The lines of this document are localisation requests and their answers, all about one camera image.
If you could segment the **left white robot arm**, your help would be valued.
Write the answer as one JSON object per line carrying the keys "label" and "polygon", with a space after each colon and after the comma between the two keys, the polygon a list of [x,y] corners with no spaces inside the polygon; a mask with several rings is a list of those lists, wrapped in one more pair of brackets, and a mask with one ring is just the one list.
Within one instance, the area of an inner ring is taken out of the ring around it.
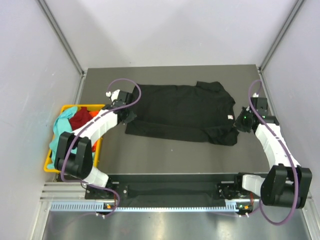
{"label": "left white robot arm", "polygon": [[108,175],[94,166],[92,147],[109,130],[136,117],[126,107],[133,102],[132,93],[116,90],[108,92],[107,96],[111,104],[105,105],[84,126],[59,136],[54,160],[54,168],[61,174],[95,185],[97,194],[105,199],[113,194],[114,187],[108,183]]}

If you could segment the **black t-shirt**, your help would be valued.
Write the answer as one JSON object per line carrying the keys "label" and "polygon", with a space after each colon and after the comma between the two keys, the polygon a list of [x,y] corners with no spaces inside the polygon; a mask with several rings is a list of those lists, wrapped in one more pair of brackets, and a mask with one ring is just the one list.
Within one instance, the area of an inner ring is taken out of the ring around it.
{"label": "black t-shirt", "polygon": [[236,102],[218,81],[140,84],[132,94],[139,101],[130,108],[136,118],[127,124],[127,135],[222,146],[238,142]]}

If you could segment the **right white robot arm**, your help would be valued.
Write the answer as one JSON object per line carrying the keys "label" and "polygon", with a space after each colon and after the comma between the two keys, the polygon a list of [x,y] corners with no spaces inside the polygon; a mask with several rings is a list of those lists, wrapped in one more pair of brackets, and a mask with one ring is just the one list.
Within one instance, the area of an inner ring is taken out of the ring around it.
{"label": "right white robot arm", "polygon": [[239,198],[245,198],[252,192],[266,206],[291,208],[297,200],[296,208],[302,209],[307,200],[312,172],[301,167],[288,150],[277,118],[269,115],[267,99],[255,94],[250,101],[250,106],[242,108],[235,127],[241,132],[254,133],[262,145],[270,170],[266,177],[240,173],[233,192]]}

